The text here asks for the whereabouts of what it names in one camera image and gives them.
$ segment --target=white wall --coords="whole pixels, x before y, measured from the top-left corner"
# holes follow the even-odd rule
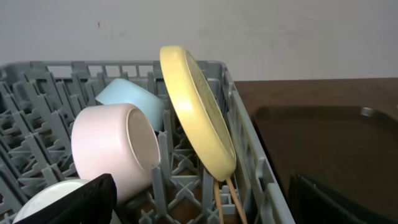
[[[397,42],[397,0],[0,0],[0,64],[179,44],[235,80],[398,77]]]

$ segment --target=dish rack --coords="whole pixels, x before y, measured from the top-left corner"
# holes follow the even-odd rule
[[[233,182],[249,223],[294,223],[243,102],[221,62],[199,61],[236,150]],[[152,187],[119,206],[126,223],[219,223],[213,177],[192,149],[167,94],[159,61],[21,62],[0,67],[0,224],[12,223],[35,194],[77,178],[70,136],[77,114],[114,78],[149,90],[168,105],[159,132]],[[223,213],[237,213],[226,183]],[[175,215],[189,204],[194,214]],[[136,220],[131,221],[130,214]]]

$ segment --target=blue cup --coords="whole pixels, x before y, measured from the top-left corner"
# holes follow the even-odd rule
[[[133,104],[147,116],[155,131],[160,131],[163,127],[165,103],[130,81],[122,78],[113,80],[95,99],[103,105]]]

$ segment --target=chopstick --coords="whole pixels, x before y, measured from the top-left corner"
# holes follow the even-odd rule
[[[234,188],[234,185],[232,184],[231,178],[226,179],[226,183],[228,184],[229,192],[231,192],[232,199],[234,200],[236,209],[238,210],[238,213],[239,213],[239,216],[241,217],[242,223],[248,224],[248,220],[246,219],[246,214],[243,210],[241,202],[238,199],[238,196],[236,195],[235,188]]]
[[[220,219],[220,224],[224,224],[223,207],[221,205],[221,195],[220,187],[218,186],[218,181],[214,179],[214,200],[216,201],[216,207],[218,209],[218,218]]]

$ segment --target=pink cup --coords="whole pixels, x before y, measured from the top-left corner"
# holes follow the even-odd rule
[[[118,203],[150,186],[159,164],[157,139],[144,113],[132,104],[85,108],[72,130],[72,154],[79,177],[111,174]]]

